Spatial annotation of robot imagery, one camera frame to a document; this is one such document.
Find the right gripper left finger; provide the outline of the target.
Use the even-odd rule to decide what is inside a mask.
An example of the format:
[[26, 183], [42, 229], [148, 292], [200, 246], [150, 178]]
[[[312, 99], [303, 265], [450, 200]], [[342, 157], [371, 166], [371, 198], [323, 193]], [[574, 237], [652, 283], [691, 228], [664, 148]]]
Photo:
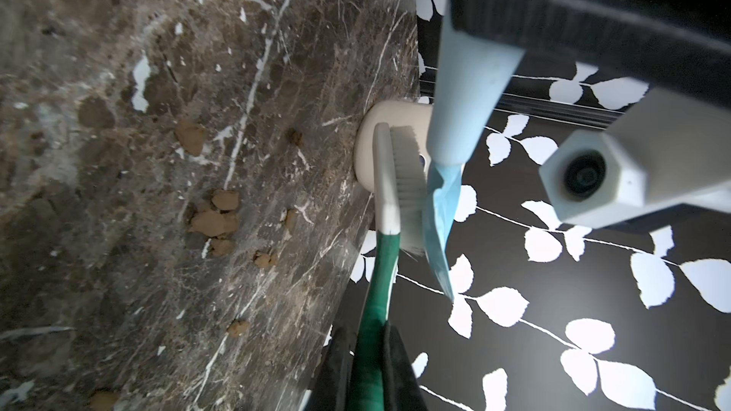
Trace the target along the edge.
[[353, 356], [352, 334], [346, 327], [333, 330], [315, 386], [306, 401], [306, 411], [344, 411], [348, 406], [348, 388]]

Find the light blue trowel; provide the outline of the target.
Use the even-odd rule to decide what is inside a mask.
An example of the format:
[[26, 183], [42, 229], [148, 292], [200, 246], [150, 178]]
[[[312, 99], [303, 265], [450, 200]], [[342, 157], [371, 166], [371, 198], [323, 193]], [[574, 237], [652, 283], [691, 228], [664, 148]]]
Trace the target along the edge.
[[430, 158], [423, 208], [423, 238], [430, 269], [449, 300], [455, 298], [447, 240], [462, 188], [462, 171], [525, 51], [454, 28], [445, 7], [432, 116], [426, 135]]

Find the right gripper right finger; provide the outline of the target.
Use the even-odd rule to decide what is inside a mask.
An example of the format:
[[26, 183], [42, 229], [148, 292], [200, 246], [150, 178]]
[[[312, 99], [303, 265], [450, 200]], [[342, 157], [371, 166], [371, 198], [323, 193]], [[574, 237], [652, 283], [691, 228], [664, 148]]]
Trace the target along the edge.
[[428, 411], [400, 332], [390, 322], [383, 331], [382, 376], [386, 410]]

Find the green white scrub brush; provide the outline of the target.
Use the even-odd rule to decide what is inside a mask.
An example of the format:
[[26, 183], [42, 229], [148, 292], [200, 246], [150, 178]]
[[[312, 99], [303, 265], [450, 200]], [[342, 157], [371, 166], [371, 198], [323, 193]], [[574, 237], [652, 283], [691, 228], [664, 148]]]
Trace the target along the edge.
[[394, 152], [390, 128], [375, 127], [373, 137], [376, 256], [358, 331], [348, 392], [348, 410], [384, 410], [383, 331], [402, 248], [421, 246], [426, 176], [416, 148]]

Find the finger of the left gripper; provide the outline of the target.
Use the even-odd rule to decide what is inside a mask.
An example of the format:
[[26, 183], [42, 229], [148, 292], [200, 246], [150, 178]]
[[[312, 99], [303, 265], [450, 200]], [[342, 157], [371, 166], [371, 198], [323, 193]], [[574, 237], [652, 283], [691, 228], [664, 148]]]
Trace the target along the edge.
[[730, 0], [450, 0], [455, 29], [730, 104]]

